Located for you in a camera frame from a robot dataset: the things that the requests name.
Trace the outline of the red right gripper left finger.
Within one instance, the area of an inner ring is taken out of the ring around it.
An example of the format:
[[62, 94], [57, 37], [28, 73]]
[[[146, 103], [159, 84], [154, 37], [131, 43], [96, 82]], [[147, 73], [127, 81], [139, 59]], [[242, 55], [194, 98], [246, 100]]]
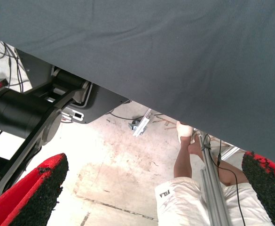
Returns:
[[0, 196], [0, 226], [45, 226], [69, 170], [64, 153], [54, 155]]

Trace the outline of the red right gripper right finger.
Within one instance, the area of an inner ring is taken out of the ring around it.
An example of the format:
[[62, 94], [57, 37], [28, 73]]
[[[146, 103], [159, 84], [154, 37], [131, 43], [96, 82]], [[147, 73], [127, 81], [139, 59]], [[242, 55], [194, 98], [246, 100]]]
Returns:
[[275, 225], [275, 163], [262, 155], [247, 151], [243, 155], [242, 169]]

